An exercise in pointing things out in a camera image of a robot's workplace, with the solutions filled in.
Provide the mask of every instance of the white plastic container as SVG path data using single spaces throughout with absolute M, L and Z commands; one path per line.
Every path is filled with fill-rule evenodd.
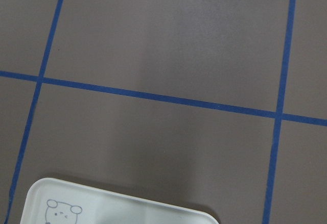
M 218 224 L 204 212 L 53 178 L 30 188 L 20 224 Z

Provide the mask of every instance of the blue grid line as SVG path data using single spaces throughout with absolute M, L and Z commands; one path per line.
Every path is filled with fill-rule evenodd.
M 30 111 L 29 111 L 29 115 L 28 115 L 28 118 L 27 118 L 27 121 L 26 121 L 24 135 L 22 137 L 22 141 L 21 141 L 21 144 L 20 144 L 19 153 L 18 153 L 18 157 L 17 157 L 17 161 L 16 161 L 16 166 L 15 166 L 14 174 L 13 174 L 13 177 L 12 177 L 11 186 L 10 186 L 10 189 L 9 189 L 8 209 L 7 209 L 5 224 L 7 224 L 8 220 L 9 220 L 11 207 L 12 207 L 12 203 L 13 203 L 13 200 L 14 200 L 16 187 L 17 187 L 17 182 L 18 182 L 18 178 L 19 178 L 20 168 L 21 168 L 21 164 L 22 164 L 22 161 L 23 161 L 23 158 L 24 158 L 28 138 L 29 138 L 29 135 L 30 135 L 30 130 L 31 130 L 32 122 L 33 122 L 33 115 L 34 115 L 36 104 L 37 104 L 37 101 L 38 101 L 38 98 L 39 98 L 39 95 L 40 95 L 42 81 L 43 81 L 46 65 L 48 63 L 48 58 L 49 58 L 49 54 L 50 54 L 50 50 L 51 50 L 51 45 L 52 45 L 53 38 L 54 38 L 54 35 L 55 35 L 55 32 L 56 32 L 56 27 L 57 27 L 57 23 L 58 23 L 62 3 L 63 3 L 63 0 L 58 0 L 58 2 L 57 2 L 56 10 L 55 10 L 55 13 L 54 13 L 54 17 L 53 17 L 53 20 L 52 20 L 50 32 L 49 32 L 49 35 L 48 35 L 48 40 L 46 42 L 46 46 L 45 46 L 45 50 L 44 50 L 44 54 L 43 54 L 43 59 L 42 59 L 42 64 L 41 64 L 41 67 L 40 67 L 39 75 L 38 75 L 38 77 L 36 77 L 36 86 L 35 86 L 32 102 L 31 102 L 31 106 L 30 106 Z M 20 79 L 23 79 L 23 78 L 31 79 L 33 77 L 33 76 L 24 75 L 24 74 L 16 75 L 16 77 L 14 77 L 15 75 L 13 75 L 12 73 L 3 72 L 3 75 L 9 75 L 9 74 L 12 75 L 13 78 L 18 77 Z
M 272 204 L 272 196 L 273 196 L 273 188 L 274 188 L 276 164 L 277 164 L 277 155 L 278 155 L 278 146 L 279 146 L 279 137 L 281 135 L 287 73 L 288 73 L 291 44 L 292 44 L 295 2 L 296 0 L 289 1 L 282 70 L 281 70 L 281 78 L 279 80 L 276 117 L 275 117 L 274 130 L 273 130 L 273 139 L 272 139 L 272 146 L 271 146 L 271 153 L 270 153 L 266 198 L 265 198 L 262 224 L 269 224 L 269 220 L 270 220 L 270 212 L 271 212 L 271 204 Z
M 1 70 L 0 70 L 0 77 L 7 77 L 7 78 L 34 81 L 34 82 L 36 82 L 37 78 L 38 78 L 38 76 L 32 76 L 32 75 L 15 73 L 15 72 L 7 72 L 7 71 L 1 71 Z M 85 83 L 79 83 L 79 82 L 74 82 L 74 81 L 43 78 L 42 82 L 51 84 L 51 85 L 63 86 L 63 87 L 91 90 L 91 91 L 97 91 L 97 92 L 104 92 L 104 93 L 111 93 L 111 94 L 117 94 L 117 95 L 143 98 L 143 99 L 151 99 L 151 100 L 161 101 L 161 102 L 166 102 L 166 103 L 182 104 L 182 105 L 187 105 L 187 106 L 215 109 L 215 110 L 241 113 L 241 114 L 249 114 L 249 115 L 260 116 L 260 117 L 275 118 L 275 115 L 276 115 L 275 112 L 266 111 L 266 110 L 244 108 L 244 107 L 219 104 L 219 103 L 204 102 L 204 101 L 198 101 L 198 100 L 193 100 L 193 99 L 145 93 L 145 92 L 140 92 L 140 91 L 126 90 L 126 89 L 118 89 L 118 88 L 112 88 L 112 87 L 100 86 L 100 85 L 85 84 Z M 294 114 L 283 113 L 282 120 L 294 121 L 294 122 L 298 122 L 298 123 L 308 123 L 311 125 L 318 125 L 318 126 L 327 126 L 327 119 L 312 118 L 312 117 L 306 117 L 306 116 L 300 116 L 300 115 L 294 115 Z

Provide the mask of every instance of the bear drawing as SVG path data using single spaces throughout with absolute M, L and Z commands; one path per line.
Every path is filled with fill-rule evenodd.
M 55 200 L 48 200 L 45 211 L 45 224 L 76 224 L 77 215 L 82 212 L 79 206 L 73 206 Z

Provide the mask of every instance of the gray surface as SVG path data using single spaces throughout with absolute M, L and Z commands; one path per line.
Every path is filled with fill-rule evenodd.
M 0 0 L 0 70 L 38 75 L 57 0 Z
M 327 128 L 283 122 L 271 224 L 327 221 Z
M 0 223 L 32 101 L 35 83 L 0 77 Z
M 297 0 L 285 112 L 327 118 L 327 0 Z
M 261 223 L 273 120 L 44 85 L 12 217 L 42 177 Z
M 65 0 L 46 76 L 275 110 L 288 0 Z

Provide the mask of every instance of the blue line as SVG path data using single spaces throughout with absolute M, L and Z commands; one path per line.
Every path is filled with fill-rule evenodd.
M 30 130 L 31 130 L 32 122 L 33 122 L 33 115 L 34 115 L 34 112 L 35 112 L 37 101 L 39 99 L 41 86 L 42 86 L 42 80 L 43 80 L 43 77 L 44 77 L 46 65 L 48 63 L 48 58 L 49 58 L 49 54 L 50 54 L 50 50 L 51 50 L 51 45 L 52 45 L 52 41 L 53 41 L 53 38 L 54 38 L 54 35 L 55 35 L 55 32 L 56 32 L 56 26 L 57 26 L 57 23 L 58 23 L 62 3 L 63 3 L 63 0 L 58 0 L 58 2 L 57 2 L 55 14 L 54 14 L 54 17 L 53 17 L 53 20 L 52 20 L 48 40 L 46 42 L 46 47 L 45 47 L 44 54 L 43 54 L 43 60 L 42 60 L 42 64 L 41 64 L 41 67 L 40 67 L 39 76 L 37 77 L 37 80 L 36 80 L 36 86 L 35 86 L 35 90 L 34 90 L 34 94 L 33 94 L 33 98 L 32 98 L 32 103 L 31 103 L 29 115 L 28 115 L 28 118 L 27 118 L 25 130 L 24 130 L 24 135 L 23 135 L 23 138 L 22 138 L 22 141 L 21 141 L 19 154 L 18 154 L 17 161 L 16 161 L 15 171 L 14 171 L 14 174 L 13 174 L 13 177 L 12 177 L 11 186 L 10 186 L 10 190 L 9 190 L 9 201 L 8 201 L 8 209 L 7 209 L 5 224 L 7 224 L 8 220 L 9 220 L 10 211 L 11 211 L 12 203 L 13 203 L 15 192 L 16 192 L 17 182 L 18 182 L 18 178 L 19 178 L 20 168 L 21 168 L 21 164 L 22 164 L 22 161 L 23 161 L 23 158 L 24 158 L 28 138 L 29 138 L 29 135 L 30 135 Z
M 261 117 L 275 118 L 274 112 L 265 111 L 265 110 L 237 107 L 237 106 L 218 104 L 218 103 L 203 102 L 203 101 L 179 98 L 179 97 L 174 97 L 174 96 L 158 95 L 158 94 L 152 94 L 152 93 L 146 93 L 146 92 L 118 89 L 118 88 L 92 85 L 92 84 L 84 84 L 84 83 L 65 81 L 65 80 L 57 80 L 57 79 L 51 79 L 51 78 L 44 78 L 43 82 L 47 83 L 47 84 L 52 84 L 52 85 L 59 85 L 59 86 L 72 87 L 72 88 L 78 88 L 78 89 L 84 89 L 84 90 L 99 91 L 99 92 L 110 93 L 110 94 L 131 96 L 131 97 L 150 99 L 150 100 L 161 101 L 161 102 L 166 102 L 166 103 L 175 103 L 175 104 L 182 104 L 182 105 L 194 106 L 194 107 L 200 107 L 200 108 L 208 108 L 208 109 L 215 109 L 215 110 L 228 111 L 228 112 L 234 112 L 234 113 L 250 114 L 250 115 L 261 116 Z
M 37 76 L 22 74 L 22 73 L 15 73 L 15 72 L 6 72 L 6 71 L 1 71 L 1 70 L 0 70 L 0 76 L 12 78 L 12 79 L 18 79 L 18 80 L 34 81 L 34 82 L 36 82 L 36 80 L 37 80 Z
M 270 211 L 271 211 L 271 204 L 272 204 L 273 188 L 274 188 L 275 173 L 276 173 L 277 154 L 278 154 L 278 146 L 279 146 L 279 137 L 281 135 L 286 81 L 287 81 L 287 73 L 288 73 L 288 66 L 289 66 L 289 60 L 290 60 L 291 44 L 292 44 L 295 2 L 296 2 L 296 0 L 289 1 L 287 27 L 286 27 L 284 53 L 283 53 L 283 62 L 282 62 L 281 78 L 279 80 L 276 118 L 275 118 L 275 123 L 274 123 L 274 130 L 273 130 L 273 142 L 272 142 L 271 153 L 270 153 L 266 199 L 265 199 L 262 224 L 269 224 L 269 220 L 270 220 Z
M 321 118 L 311 118 L 311 117 L 284 113 L 282 119 L 299 122 L 299 123 L 309 123 L 311 125 L 317 125 L 317 126 L 327 126 L 327 119 L 321 119 Z

